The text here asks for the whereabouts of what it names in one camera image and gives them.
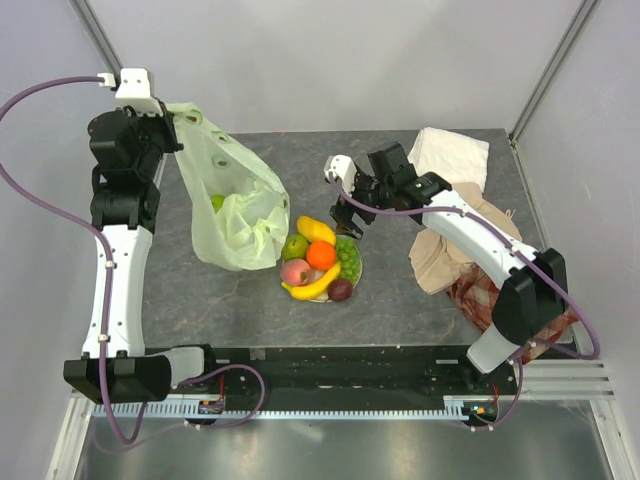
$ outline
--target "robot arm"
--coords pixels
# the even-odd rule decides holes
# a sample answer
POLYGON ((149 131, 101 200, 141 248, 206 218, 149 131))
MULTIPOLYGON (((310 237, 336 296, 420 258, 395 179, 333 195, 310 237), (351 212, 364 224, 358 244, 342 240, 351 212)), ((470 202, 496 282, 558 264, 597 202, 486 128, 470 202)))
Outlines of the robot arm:
MULTIPOLYGON (((172 386, 197 377, 205 368, 205 349, 179 347, 146 355, 142 337, 144 269, 155 231, 160 201, 157 185, 167 154, 180 150, 172 117, 153 96, 153 79, 145 69, 123 69, 120 84, 101 75, 103 86, 116 89, 119 109, 94 118, 89 146, 98 165, 92 174, 91 223, 109 241, 114 258, 109 312, 107 365, 113 403, 163 400, 172 386)), ((101 402, 98 381, 100 323, 107 268, 97 245, 93 313, 81 358, 68 360, 64 378, 93 401, 101 402)))
MULTIPOLYGON (((492 313, 493 324, 467 351, 467 376, 472 379, 492 372, 566 310, 565 302, 514 256, 511 249, 467 215, 481 216, 448 182, 433 172, 418 177, 399 144, 370 153, 369 161, 374 170, 373 177, 364 173, 347 156, 330 157, 325 165, 325 177, 327 180, 339 178, 346 194, 367 207, 412 210, 429 206, 462 210, 465 212, 463 215, 432 211, 411 215, 411 218, 454 242, 501 289, 492 313)), ((361 238, 362 230, 352 220, 354 214, 366 224, 373 222, 376 216, 376 213, 359 208, 342 197, 331 209, 339 230, 361 238)), ((566 289, 564 259, 558 252, 550 249, 540 253, 511 238, 495 225, 493 227, 566 289)))

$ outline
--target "beige cloth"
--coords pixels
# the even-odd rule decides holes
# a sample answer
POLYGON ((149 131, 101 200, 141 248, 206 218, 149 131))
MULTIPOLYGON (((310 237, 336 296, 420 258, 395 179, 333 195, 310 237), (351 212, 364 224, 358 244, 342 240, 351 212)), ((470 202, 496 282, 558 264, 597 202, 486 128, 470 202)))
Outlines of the beige cloth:
MULTIPOLYGON (((484 200, 477 184, 457 183, 453 188, 478 213, 513 238, 522 240, 511 217, 484 200)), ((418 285, 429 295, 451 286, 460 276, 468 273, 474 264, 453 242, 429 229, 418 234, 409 258, 418 285)))

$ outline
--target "orange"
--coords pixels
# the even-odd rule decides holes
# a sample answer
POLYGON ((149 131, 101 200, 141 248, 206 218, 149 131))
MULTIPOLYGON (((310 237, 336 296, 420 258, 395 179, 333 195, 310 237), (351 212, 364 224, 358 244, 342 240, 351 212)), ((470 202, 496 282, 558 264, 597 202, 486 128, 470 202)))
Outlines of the orange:
POLYGON ((316 270, 329 270, 336 258, 336 249, 329 242, 313 242, 307 248, 307 263, 316 270))

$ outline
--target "wire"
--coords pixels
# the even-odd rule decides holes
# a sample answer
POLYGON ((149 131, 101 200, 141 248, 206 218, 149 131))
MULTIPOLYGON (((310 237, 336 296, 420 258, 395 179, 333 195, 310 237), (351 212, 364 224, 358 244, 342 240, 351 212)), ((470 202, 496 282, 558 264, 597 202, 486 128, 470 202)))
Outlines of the wire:
POLYGON ((493 382, 493 401, 491 402, 491 406, 498 404, 498 399, 500 398, 500 389, 498 388, 498 384, 493 382))
MULTIPOLYGON (((486 423, 487 425, 493 426, 493 423, 495 420, 494 421, 485 420, 480 415, 478 415, 478 412, 472 412, 472 413, 473 413, 473 416, 476 417, 481 422, 486 423)), ((500 417, 500 404, 496 403, 496 419, 498 419, 499 417, 500 417)))
MULTIPOLYGON (((0 122, 2 122, 2 119, 9 112, 9 110, 11 110, 14 106, 16 106, 21 100, 24 100, 25 98, 27 98, 30 95, 33 95, 34 93, 40 92, 42 90, 46 90, 48 88, 61 86, 61 85, 69 85, 73 83, 98 83, 103 81, 104 80, 100 77, 81 76, 81 77, 66 77, 66 78, 60 78, 57 80, 50 80, 47 82, 39 83, 37 85, 34 85, 32 87, 29 87, 23 90, 22 92, 17 93, 13 97, 11 97, 9 100, 7 100, 7 102, 4 105, 2 105, 2 107, 0 107, 0 122)), ((113 262, 113 254, 111 251, 111 245, 109 244, 109 240, 107 239, 107 237, 105 237, 102 234, 102 232, 96 229, 93 225, 83 220, 82 218, 77 217, 69 212, 66 212, 54 205, 51 205, 50 203, 33 195, 31 192, 26 190, 24 187, 22 187, 20 184, 18 184, 18 182, 16 182, 13 179, 13 177, 9 174, 9 172, 7 172, 7 170, 4 168, 2 163, 0 163, 0 177, 2 177, 4 181, 7 182, 9 186, 13 188, 19 195, 23 196, 30 202, 34 203, 35 205, 59 217, 69 220, 75 223, 76 225, 81 226, 85 230, 89 231, 102 246, 107 262, 113 262)), ((111 293, 113 289, 113 268, 106 269, 104 285, 105 286, 104 286, 104 294, 102 297, 102 319, 100 323, 100 333, 107 335, 109 332, 109 312, 110 312, 110 306, 111 306, 111 293)), ((238 368, 243 368, 245 370, 248 370, 258 378, 258 381, 260 382, 260 388, 261 388, 260 400, 258 401, 258 404, 256 405, 256 407, 251 411, 251 413, 249 413, 249 415, 247 415, 243 419, 230 424, 219 425, 217 427, 211 426, 211 427, 230 428, 230 427, 242 425, 243 423, 248 422, 258 412, 260 407, 262 407, 262 403, 264 402, 265 388, 266 388, 264 384, 264 380, 262 379, 260 374, 252 367, 249 367, 246 365, 227 365, 225 367, 215 370, 214 372, 208 373, 207 375, 182 382, 183 385, 190 385, 191 383, 197 383, 197 382, 201 382, 209 378, 212 378, 221 372, 225 372, 227 370, 232 370, 232 369, 238 369, 238 368)), ((140 428, 142 427, 142 418, 146 410, 146 406, 147 406, 146 403, 144 403, 142 405, 142 408, 140 409, 140 414, 136 419, 133 433, 131 434, 130 437, 126 437, 124 435, 124 433, 122 432, 122 429, 120 428, 120 425, 118 425, 118 421, 116 420, 115 414, 113 413, 113 406, 111 404, 111 399, 109 397, 109 385, 107 380, 107 342, 100 343, 100 354, 98 357, 98 377, 99 377, 99 383, 100 383, 100 396, 102 398, 102 403, 104 404, 107 420, 109 422, 109 425, 111 426, 111 429, 113 430, 114 435, 123 444, 128 445, 131 448, 134 448, 134 446, 138 446, 138 445, 141 445, 142 443, 147 442, 148 439, 145 439, 135 444, 135 441, 138 438, 138 435, 140 434, 140 428)))
MULTIPOLYGON (((17 105, 21 100, 24 100, 30 95, 34 93, 40 92, 42 90, 46 90, 48 88, 57 87, 61 85, 69 85, 72 83, 97 83, 102 82, 103 79, 100 77, 67 77, 60 78, 57 80, 50 80, 48 82, 43 82, 38 85, 34 85, 33 87, 27 88, 22 92, 14 95, 10 98, 1 108, 0 108, 0 122, 5 117, 5 115, 11 110, 15 105, 17 105)), ((11 188, 13 188, 18 194, 22 195, 24 198, 34 203, 35 205, 44 208, 45 210, 62 217, 66 220, 69 220, 76 225, 81 226, 85 230, 88 230, 93 234, 94 237, 100 242, 104 250, 104 255, 107 261, 113 261, 113 255, 111 253, 111 245, 109 245, 109 240, 93 225, 86 222, 80 217, 72 215, 69 212, 66 212, 58 207, 51 205, 48 202, 36 197, 25 188, 20 186, 14 179, 9 175, 0 163, 0 176, 4 179, 5 182, 9 184, 11 188)), ((109 309, 111 306, 111 290, 113 287, 113 269, 107 268, 105 272, 105 284, 104 284, 104 295, 102 300, 102 321, 100 324, 100 333, 107 334, 109 332, 109 309)), ((102 342, 100 344, 100 355, 98 358, 98 376, 100 381, 100 396, 102 397, 102 402, 104 403, 105 412, 107 414, 107 418, 109 423, 111 424, 111 428, 113 429, 114 434, 120 439, 122 443, 125 445, 131 445, 135 442, 138 434, 140 433, 140 426, 142 424, 142 416, 144 415, 144 408, 140 409, 140 415, 138 417, 138 421, 136 422, 136 426, 134 427, 133 433, 131 437, 127 438, 120 429, 118 425, 115 415, 113 414, 113 407, 111 405, 111 400, 109 398, 109 388, 107 385, 107 344, 106 342, 102 342)))
MULTIPOLYGON (((491 425, 487 425, 486 427, 473 427, 474 432, 476 431, 491 431, 493 430, 495 427, 497 427, 498 425, 500 425, 502 422, 504 422, 507 418, 509 418, 509 416, 511 416, 511 414, 514 412, 514 410, 516 409, 516 405, 518 404, 518 400, 520 400, 520 395, 522 394, 522 384, 523 382, 523 375, 524 375, 524 367, 522 366, 522 359, 517 358, 514 360, 515 363, 518 364, 518 379, 520 380, 518 383, 518 386, 516 388, 516 394, 513 396, 513 400, 511 401, 511 403, 509 404, 509 408, 507 408, 507 411, 504 412, 504 415, 502 417, 499 417, 496 419, 495 422, 493 422, 491 425)), ((471 427, 468 427, 465 424, 460 424, 457 422, 447 422, 449 425, 451 425, 452 427, 456 427, 456 428, 462 428, 464 430, 469 430, 471 427)))
MULTIPOLYGON (((351 198, 347 192, 338 184, 336 178, 333 175, 330 175, 329 181, 333 184, 334 188, 340 194, 340 196, 351 203, 352 205, 358 207, 360 210, 364 210, 365 212, 374 213, 376 215, 388 215, 388 216, 409 216, 409 215, 419 215, 423 213, 456 213, 456 214, 465 214, 471 220, 475 221, 482 225, 485 229, 487 229, 490 233, 493 234, 505 248, 511 250, 513 244, 509 241, 507 237, 505 237, 502 232, 495 227, 491 222, 480 215, 476 215, 471 212, 463 212, 461 209, 457 207, 422 207, 416 208, 412 210, 380 210, 377 208, 370 207, 369 205, 365 205, 353 198, 351 198)), ((580 358, 583 360, 594 360, 600 356, 600 341, 598 340, 598 336, 596 334, 595 328, 593 327, 591 321, 588 319, 587 314, 580 308, 580 306, 573 300, 573 298, 560 286, 558 285, 551 277, 549 277, 546 273, 544 273, 536 264, 534 264, 531 260, 529 260, 526 256, 524 256, 520 251, 515 251, 515 256, 522 261, 527 267, 529 267, 538 277, 544 281, 549 287, 551 287, 565 302, 567 302, 573 310, 576 312, 578 318, 582 321, 587 333, 589 334, 589 338, 591 343, 593 344, 593 352, 590 354, 583 354, 579 352, 574 352, 566 347, 561 345, 557 345, 554 342, 550 342, 545 339, 535 339, 536 342, 540 342, 544 345, 547 345, 559 352, 564 353, 565 355, 569 355, 573 358, 580 358)), ((520 350, 516 352, 511 358, 514 358, 516 355, 520 356, 520 350)))
POLYGON ((218 397, 218 402, 224 400, 224 375, 220 377, 220 396, 218 397))
MULTIPOLYGON (((236 422, 232 422, 232 423, 227 423, 227 424, 223 424, 223 425, 196 425, 196 428, 200 428, 200 429, 209 429, 209 430, 220 430, 223 428, 231 428, 231 427, 237 427, 239 425, 242 425, 244 423, 247 423, 249 420, 251 420, 260 410, 260 408, 262 408, 262 404, 264 403, 264 397, 265 397, 265 393, 266 393, 266 386, 264 383, 264 379, 262 378, 262 375, 260 375, 260 373, 258 373, 258 371, 256 369, 254 369, 253 367, 250 367, 249 365, 240 365, 240 364, 231 364, 231 365, 225 365, 224 367, 218 368, 217 370, 214 370, 213 372, 207 373, 206 375, 202 375, 201 377, 197 377, 197 378, 190 378, 188 380, 185 380, 183 382, 180 382, 181 386, 187 386, 187 385, 191 385, 194 383, 201 383, 201 382, 205 382, 213 377, 215 377, 216 375, 219 375, 223 372, 227 372, 229 370, 247 370, 248 372, 252 373, 257 379, 258 382, 260 383, 260 398, 258 399, 258 402, 256 403, 256 406, 253 408, 253 410, 251 410, 251 412, 249 412, 248 415, 246 415, 245 417, 241 418, 240 420, 236 421, 236 422)), ((175 430, 179 427, 183 427, 183 426, 193 426, 193 425, 189 425, 188 421, 185 422, 180 422, 180 423, 174 423, 171 425, 168 425, 160 430, 158 430, 157 432, 155 432, 152 435, 149 435, 148 437, 144 438, 143 440, 140 440, 139 442, 136 443, 132 443, 130 445, 127 445, 124 448, 121 448, 119 450, 110 450, 106 447, 103 447, 102 445, 100 445, 100 443, 98 442, 98 439, 95 435, 95 428, 94 428, 94 432, 93 432, 93 444, 95 445, 95 447, 102 453, 107 454, 107 455, 120 455, 121 453, 126 453, 130 450, 133 450, 136 447, 139 447, 141 445, 144 445, 145 443, 153 440, 156 437, 159 437, 160 435, 170 432, 172 430, 175 430)))
POLYGON ((265 397, 267 388, 266 388, 266 386, 264 384, 264 379, 262 378, 262 376, 258 373, 258 371, 256 369, 254 369, 253 367, 250 367, 249 365, 239 365, 239 364, 226 365, 224 367, 218 368, 217 370, 214 370, 211 373, 207 373, 206 375, 202 375, 201 377, 191 378, 189 380, 185 380, 184 382, 181 382, 180 385, 191 385, 192 383, 205 382, 205 381, 209 380, 210 378, 215 377, 216 375, 219 375, 219 374, 221 374, 223 372, 226 372, 228 370, 235 370, 235 369, 247 370, 248 372, 252 373, 258 379, 258 382, 260 382, 260 398, 258 399, 258 403, 254 407, 254 409, 251 410, 251 412, 249 412, 249 414, 246 417, 241 418, 240 420, 238 420, 236 422, 225 423, 223 425, 218 425, 217 423, 214 424, 214 425, 200 425, 200 428, 206 428, 208 430, 220 430, 220 429, 223 429, 223 428, 237 427, 237 426, 242 425, 244 423, 247 423, 249 420, 251 420, 258 413, 260 408, 262 408, 262 404, 264 403, 264 397, 265 397))

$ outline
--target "green apple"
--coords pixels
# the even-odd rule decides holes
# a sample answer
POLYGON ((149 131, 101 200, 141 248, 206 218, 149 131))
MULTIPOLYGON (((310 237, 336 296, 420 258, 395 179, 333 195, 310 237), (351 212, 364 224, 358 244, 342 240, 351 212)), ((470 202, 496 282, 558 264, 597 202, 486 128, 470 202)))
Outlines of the green apple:
POLYGON ((211 195, 211 205, 213 205, 213 210, 218 213, 218 210, 222 208, 224 204, 224 195, 211 195))
POLYGON ((282 247, 282 258, 285 260, 304 258, 308 247, 309 242, 299 233, 289 235, 284 242, 284 247, 282 247))

